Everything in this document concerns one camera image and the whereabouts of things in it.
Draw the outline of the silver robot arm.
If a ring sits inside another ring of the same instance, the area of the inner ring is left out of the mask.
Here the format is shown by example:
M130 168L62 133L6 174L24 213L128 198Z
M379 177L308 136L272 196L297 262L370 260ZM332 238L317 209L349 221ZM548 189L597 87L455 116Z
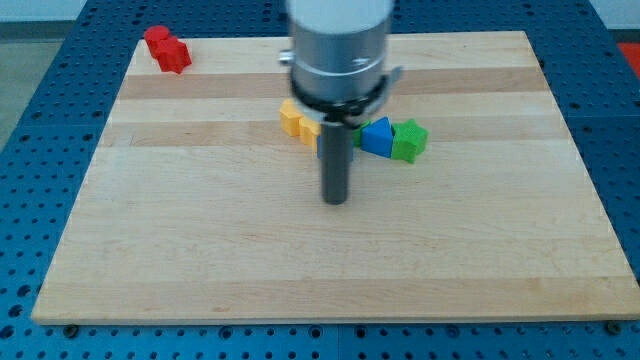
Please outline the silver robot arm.
M355 128L389 97L399 68L385 72L392 0L290 0L293 97L327 121Z

